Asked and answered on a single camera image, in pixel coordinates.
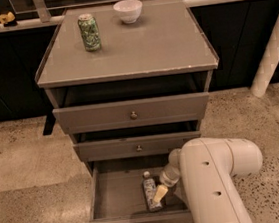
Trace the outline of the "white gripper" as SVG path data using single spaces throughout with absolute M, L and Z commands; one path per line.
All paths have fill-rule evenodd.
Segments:
M 180 179 L 180 151 L 180 148 L 174 149 L 168 156 L 168 163 L 162 169 L 159 176 L 161 185 L 157 186 L 157 191 L 153 197 L 155 203 L 160 203 L 164 196 L 168 193 L 168 188 L 177 184 Z

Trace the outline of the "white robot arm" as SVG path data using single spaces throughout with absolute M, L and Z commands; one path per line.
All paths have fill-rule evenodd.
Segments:
M 262 168 L 261 150 L 246 139 L 194 138 L 169 154 L 154 201 L 181 182 L 193 223 L 253 223 L 233 183 L 234 176 Z

